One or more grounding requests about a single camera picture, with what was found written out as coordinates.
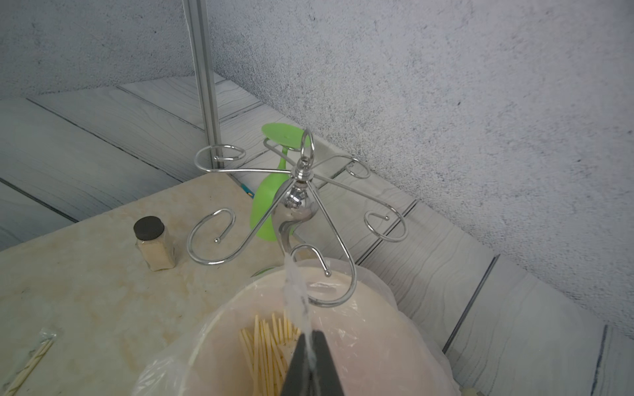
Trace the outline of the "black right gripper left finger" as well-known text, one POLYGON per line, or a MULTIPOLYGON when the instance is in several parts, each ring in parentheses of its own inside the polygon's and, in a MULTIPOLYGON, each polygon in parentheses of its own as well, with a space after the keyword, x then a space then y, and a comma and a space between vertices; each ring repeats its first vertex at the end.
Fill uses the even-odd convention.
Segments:
POLYGON ((310 369, 310 348, 306 341, 313 341, 313 332, 306 336, 300 335, 296 348, 292 353, 292 360, 288 366, 280 396, 310 396, 312 395, 312 369, 310 369))

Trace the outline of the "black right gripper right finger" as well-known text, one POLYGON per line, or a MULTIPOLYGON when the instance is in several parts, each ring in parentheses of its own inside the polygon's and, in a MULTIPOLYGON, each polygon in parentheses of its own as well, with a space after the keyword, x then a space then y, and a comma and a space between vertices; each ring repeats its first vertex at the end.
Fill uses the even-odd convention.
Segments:
POLYGON ((313 348, 315 352, 313 395, 344 396, 333 356, 322 331, 313 331, 313 348))

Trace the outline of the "chopsticks pair three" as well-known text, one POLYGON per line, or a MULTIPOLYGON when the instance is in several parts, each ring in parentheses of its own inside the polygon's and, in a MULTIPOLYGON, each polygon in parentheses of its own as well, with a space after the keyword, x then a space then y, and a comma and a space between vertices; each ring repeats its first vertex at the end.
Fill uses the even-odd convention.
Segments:
POLYGON ((38 366, 42 358, 48 353, 58 338, 58 333, 49 328, 43 328, 36 338, 35 344, 19 361, 16 371, 8 376, 1 385, 1 395, 13 396, 18 393, 30 374, 38 366))

